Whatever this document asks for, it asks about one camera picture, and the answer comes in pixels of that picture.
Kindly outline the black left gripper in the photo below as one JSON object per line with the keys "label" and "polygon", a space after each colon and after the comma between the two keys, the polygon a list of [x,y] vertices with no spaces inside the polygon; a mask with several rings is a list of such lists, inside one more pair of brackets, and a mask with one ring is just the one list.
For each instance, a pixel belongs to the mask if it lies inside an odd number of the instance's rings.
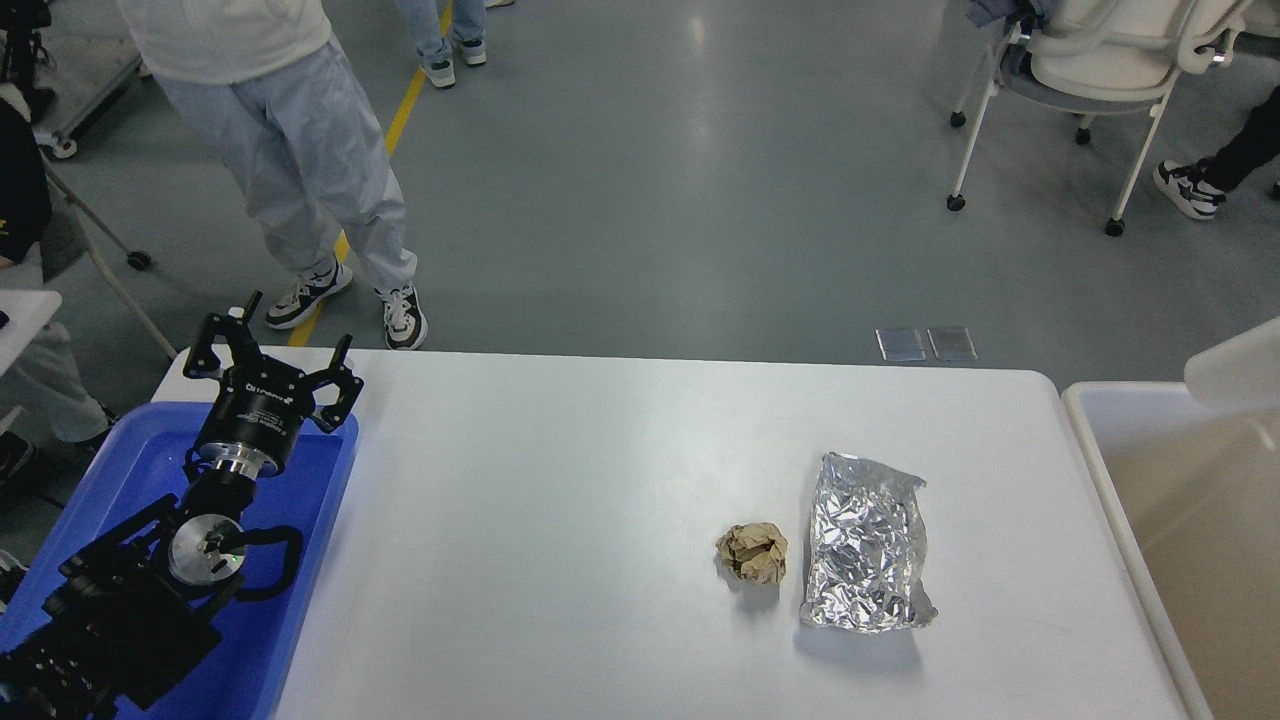
{"label": "black left gripper", "polygon": [[[261,299],[262,292],[253,291],[238,314],[233,307],[207,314],[182,373],[191,379],[220,382],[195,452],[212,462],[230,456],[236,446],[248,448],[260,456],[259,475],[276,477],[287,468],[305,419],[326,434],[343,427],[364,391],[364,379],[346,364],[352,334],[340,337],[325,368],[306,375],[287,364],[265,364],[250,329]],[[221,365],[212,347],[216,341],[230,350],[230,365]],[[316,392],[330,387],[338,396],[320,404]]]}

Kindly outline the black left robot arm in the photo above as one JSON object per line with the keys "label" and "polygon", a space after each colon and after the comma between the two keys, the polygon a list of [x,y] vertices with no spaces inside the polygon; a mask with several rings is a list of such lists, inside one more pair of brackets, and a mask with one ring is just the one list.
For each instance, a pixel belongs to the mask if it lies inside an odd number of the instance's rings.
{"label": "black left robot arm", "polygon": [[278,701],[353,462],[352,336],[307,372],[211,313],[182,372],[210,404],[122,419],[3,618],[5,719],[196,714]]}

